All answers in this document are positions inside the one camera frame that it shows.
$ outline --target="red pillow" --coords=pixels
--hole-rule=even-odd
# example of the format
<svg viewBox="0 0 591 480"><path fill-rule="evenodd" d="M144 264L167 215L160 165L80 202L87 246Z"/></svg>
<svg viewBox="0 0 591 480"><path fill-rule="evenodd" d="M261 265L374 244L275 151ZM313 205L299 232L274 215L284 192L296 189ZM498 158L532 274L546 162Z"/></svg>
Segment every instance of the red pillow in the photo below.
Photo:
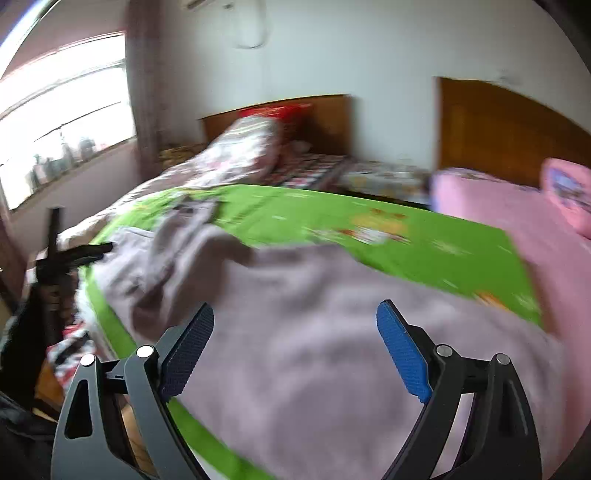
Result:
<svg viewBox="0 0 591 480"><path fill-rule="evenodd" d="M258 115L276 118L284 124L283 143L291 140L291 136L296 133L304 117L312 105L310 103L294 103L292 105L278 106L256 106L245 108L238 112L238 117Z"/></svg>

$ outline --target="windowsill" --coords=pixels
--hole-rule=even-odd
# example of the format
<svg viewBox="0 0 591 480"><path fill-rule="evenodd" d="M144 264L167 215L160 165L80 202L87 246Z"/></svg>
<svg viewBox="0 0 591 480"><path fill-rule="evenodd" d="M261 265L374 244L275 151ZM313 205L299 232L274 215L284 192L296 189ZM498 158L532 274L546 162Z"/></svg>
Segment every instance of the windowsill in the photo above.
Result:
<svg viewBox="0 0 591 480"><path fill-rule="evenodd" d="M52 180L51 182L37 189L35 193L33 193L30 197L27 197L27 199L24 202L22 202L18 207L16 207L13 210L10 210L11 216L14 219L18 219L19 215L22 212L26 211L29 207L36 205L37 203L42 201L50 192L52 192L55 189L59 189L61 186L63 186L64 183L67 183L75 176L87 170L91 165L95 165L104 158L108 158L107 154L111 153L113 150L116 150L117 148L122 147L123 145L127 145L133 140L135 140L135 136L129 137L128 139L116 143L115 145L111 145L110 147L107 147L101 150L100 152L95 153L87 160L83 160L77 163L72 169L64 172L55 180Z"/></svg>

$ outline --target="pink pillow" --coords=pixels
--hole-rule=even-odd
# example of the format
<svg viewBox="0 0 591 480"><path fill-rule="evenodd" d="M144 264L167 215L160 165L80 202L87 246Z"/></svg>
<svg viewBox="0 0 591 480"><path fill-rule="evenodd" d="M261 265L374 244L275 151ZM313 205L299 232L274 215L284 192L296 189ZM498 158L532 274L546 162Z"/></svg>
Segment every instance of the pink pillow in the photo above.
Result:
<svg viewBox="0 0 591 480"><path fill-rule="evenodd" d="M542 190L579 235L591 239L591 170L559 158L542 166Z"/></svg>

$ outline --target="blue gripper pad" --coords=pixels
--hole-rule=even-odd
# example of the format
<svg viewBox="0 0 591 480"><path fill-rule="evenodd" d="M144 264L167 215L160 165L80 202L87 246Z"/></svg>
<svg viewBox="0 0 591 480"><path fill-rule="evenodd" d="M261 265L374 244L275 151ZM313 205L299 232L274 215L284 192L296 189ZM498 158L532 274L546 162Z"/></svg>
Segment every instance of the blue gripper pad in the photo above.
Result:
<svg viewBox="0 0 591 480"><path fill-rule="evenodd" d="M180 395L213 332L213 309L204 303L162 365L160 395Z"/></svg>
<svg viewBox="0 0 591 480"><path fill-rule="evenodd" d="M385 301L376 314L378 331L394 360L408 393L427 403L433 390L428 381L427 362L392 307Z"/></svg>

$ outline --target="lavender blanket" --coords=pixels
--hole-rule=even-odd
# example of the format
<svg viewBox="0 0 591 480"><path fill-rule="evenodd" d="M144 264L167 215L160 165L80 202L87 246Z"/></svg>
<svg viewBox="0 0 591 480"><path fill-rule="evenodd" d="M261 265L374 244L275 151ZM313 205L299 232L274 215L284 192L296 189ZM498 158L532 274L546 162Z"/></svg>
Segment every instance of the lavender blanket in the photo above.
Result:
<svg viewBox="0 0 591 480"><path fill-rule="evenodd" d="M155 232L118 230L94 272L138 343L203 301L213 306L213 335L180 400L220 441L277 478L381 478L421 410L376 328L378 304L392 299L435 343L511 357L551 473L563 411L552 337L508 311L368 268L338 245L249 248L208 223L215 209L188 202ZM436 473L451 467L469 407L463 399Z"/></svg>

